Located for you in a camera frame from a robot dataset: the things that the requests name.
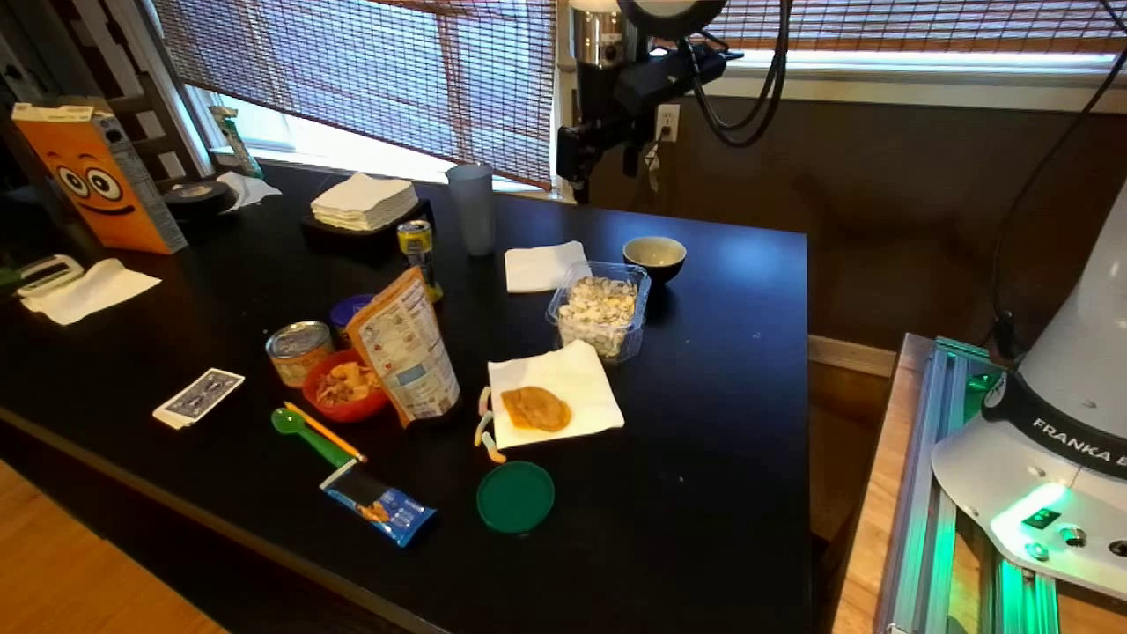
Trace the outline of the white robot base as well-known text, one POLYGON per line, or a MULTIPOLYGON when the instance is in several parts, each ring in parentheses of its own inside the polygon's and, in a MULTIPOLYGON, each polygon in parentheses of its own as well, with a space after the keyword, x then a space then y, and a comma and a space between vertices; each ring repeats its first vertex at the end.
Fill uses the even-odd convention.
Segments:
POLYGON ((1127 183, 1078 287, 935 443, 932 475, 1007 560, 1127 598, 1127 183))

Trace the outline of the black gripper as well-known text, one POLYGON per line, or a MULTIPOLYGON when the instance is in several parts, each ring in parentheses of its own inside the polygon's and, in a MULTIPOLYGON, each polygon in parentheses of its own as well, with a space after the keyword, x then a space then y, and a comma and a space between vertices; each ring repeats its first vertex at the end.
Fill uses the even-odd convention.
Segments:
POLYGON ((657 131, 657 105, 690 96, 723 71, 724 55, 709 44, 617 67, 582 64, 578 120, 555 131, 555 174, 573 175, 573 200, 590 200, 590 170, 607 152, 641 155, 657 131))

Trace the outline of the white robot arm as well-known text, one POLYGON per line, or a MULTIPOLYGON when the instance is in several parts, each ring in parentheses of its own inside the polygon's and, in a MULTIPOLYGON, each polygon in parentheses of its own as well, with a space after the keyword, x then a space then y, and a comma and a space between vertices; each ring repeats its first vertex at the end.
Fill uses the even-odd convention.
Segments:
POLYGON ((555 127, 555 175, 578 200, 614 149, 622 170, 657 138, 657 111, 724 74, 705 38, 724 0, 568 0, 573 20, 573 120, 555 127))

